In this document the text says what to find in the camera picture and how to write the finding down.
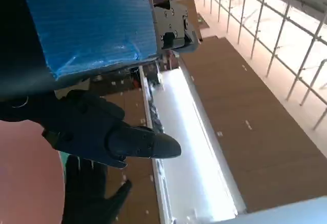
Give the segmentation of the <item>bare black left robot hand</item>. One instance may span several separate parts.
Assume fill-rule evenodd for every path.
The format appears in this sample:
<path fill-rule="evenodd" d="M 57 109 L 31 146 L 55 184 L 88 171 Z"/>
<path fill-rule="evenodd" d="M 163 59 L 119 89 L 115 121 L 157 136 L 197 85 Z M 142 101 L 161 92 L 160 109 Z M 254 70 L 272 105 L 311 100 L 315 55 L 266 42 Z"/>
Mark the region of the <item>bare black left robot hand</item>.
<path fill-rule="evenodd" d="M 181 155 L 172 137 L 124 122 L 87 90 L 56 90 L 198 47 L 188 10 L 173 0 L 1 0 L 1 120 L 30 120 L 61 152 L 122 169 L 127 157 Z"/>

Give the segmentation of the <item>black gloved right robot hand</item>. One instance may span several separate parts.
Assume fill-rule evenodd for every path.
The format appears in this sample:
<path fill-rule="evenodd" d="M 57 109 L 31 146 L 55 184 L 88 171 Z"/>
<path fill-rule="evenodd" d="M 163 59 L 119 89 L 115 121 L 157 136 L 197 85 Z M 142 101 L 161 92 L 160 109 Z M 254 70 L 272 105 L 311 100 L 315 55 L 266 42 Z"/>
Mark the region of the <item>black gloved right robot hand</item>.
<path fill-rule="evenodd" d="M 107 166 L 69 155 L 65 165 L 62 223 L 113 223 L 132 188 L 127 180 L 105 197 Z"/>

